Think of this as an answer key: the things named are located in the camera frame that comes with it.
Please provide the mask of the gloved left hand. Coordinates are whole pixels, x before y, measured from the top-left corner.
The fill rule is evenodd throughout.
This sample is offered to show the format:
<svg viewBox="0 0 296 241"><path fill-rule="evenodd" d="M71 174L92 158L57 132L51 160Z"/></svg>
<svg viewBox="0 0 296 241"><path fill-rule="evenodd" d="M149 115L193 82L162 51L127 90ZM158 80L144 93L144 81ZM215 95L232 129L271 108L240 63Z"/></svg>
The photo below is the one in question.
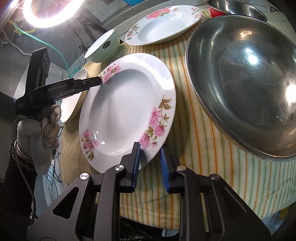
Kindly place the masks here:
<svg viewBox="0 0 296 241"><path fill-rule="evenodd" d="M26 118L18 123L16 154L23 161L34 165L38 175L45 175L51 165L52 150L57 149L61 108L53 105L42 121Z"/></svg>

